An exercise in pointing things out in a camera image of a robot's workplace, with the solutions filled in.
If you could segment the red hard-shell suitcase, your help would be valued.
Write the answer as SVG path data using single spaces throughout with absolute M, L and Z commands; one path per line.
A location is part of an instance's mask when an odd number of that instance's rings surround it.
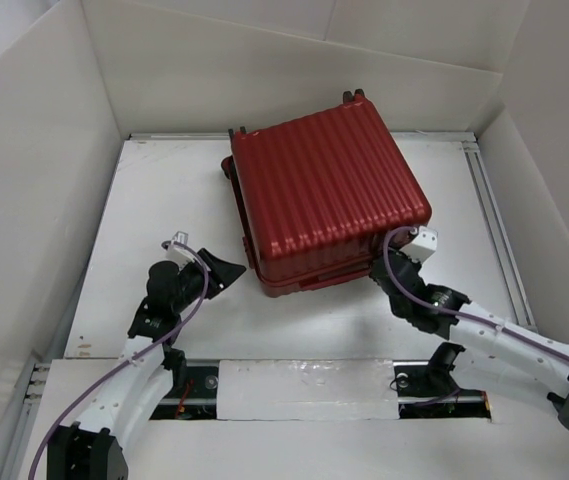
M 230 180 L 250 267 L 265 295 L 367 275 L 385 234 L 427 225 L 432 206 L 363 90 L 339 105 L 230 130 Z

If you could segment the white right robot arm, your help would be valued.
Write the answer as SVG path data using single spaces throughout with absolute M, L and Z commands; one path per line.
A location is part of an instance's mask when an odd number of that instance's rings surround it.
M 462 390 L 496 392 L 556 415 L 569 431 L 569 344 L 495 317 L 454 289 L 425 283 L 420 269 L 388 249 L 370 271 L 394 316 L 442 340 L 414 375 L 411 396 L 430 404 Z

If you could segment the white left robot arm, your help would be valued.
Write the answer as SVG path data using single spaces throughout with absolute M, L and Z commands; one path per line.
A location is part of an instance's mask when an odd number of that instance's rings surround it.
M 206 300 L 228 289 L 245 266 L 206 249 L 166 242 L 166 259 L 148 270 L 146 294 L 135 311 L 115 366 L 70 407 L 86 406 L 65 426 L 56 420 L 38 448 L 49 479 L 125 479 L 127 454 L 159 402 L 186 387 L 187 361 L 174 343 Z

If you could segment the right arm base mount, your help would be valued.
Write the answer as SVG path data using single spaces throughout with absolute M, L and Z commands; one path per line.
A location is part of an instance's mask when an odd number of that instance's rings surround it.
M 397 362 L 393 371 L 389 388 L 397 394 L 401 420 L 491 419 L 483 391 L 438 385 L 427 377 L 425 361 Z

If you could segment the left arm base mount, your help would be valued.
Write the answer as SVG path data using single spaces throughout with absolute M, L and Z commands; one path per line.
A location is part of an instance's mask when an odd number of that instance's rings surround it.
M 217 419 L 219 365 L 189 365 L 182 387 L 173 390 L 151 414 L 151 420 L 199 421 Z

